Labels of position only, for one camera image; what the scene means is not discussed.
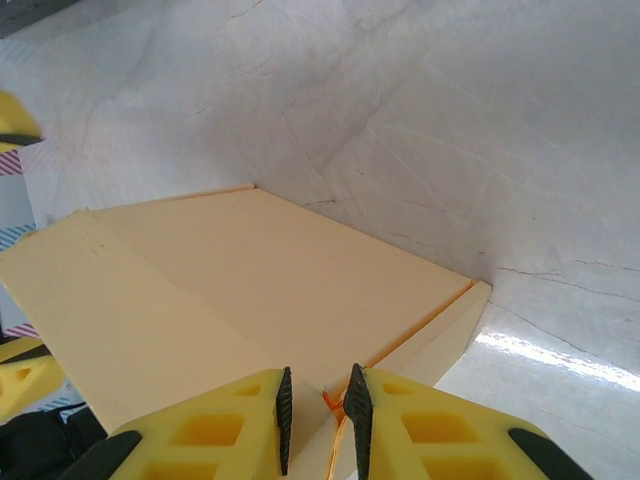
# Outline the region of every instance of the rectangular hole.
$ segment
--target rectangular hole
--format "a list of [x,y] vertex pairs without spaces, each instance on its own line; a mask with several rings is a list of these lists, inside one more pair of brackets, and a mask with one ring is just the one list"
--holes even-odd
[[413,392],[403,385],[386,382],[382,385],[385,393],[389,395],[411,395]]
[[236,414],[195,415],[189,418],[171,439],[171,445],[224,446],[235,445],[244,418]]
[[475,443],[477,435],[466,420],[451,413],[407,413],[402,416],[414,443]]
[[16,372],[16,378],[18,379],[19,382],[21,382],[22,380],[27,378],[30,373],[31,373],[30,368],[21,368]]
[[255,397],[260,393],[260,390],[260,385],[249,385],[248,387],[238,390],[234,395],[238,397]]

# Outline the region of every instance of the white marble surface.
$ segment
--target white marble surface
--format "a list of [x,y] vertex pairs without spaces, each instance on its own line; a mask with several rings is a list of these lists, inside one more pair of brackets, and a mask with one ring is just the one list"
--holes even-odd
[[42,226],[244,182],[495,287],[441,386],[640,467],[636,0],[83,0],[0,42]]

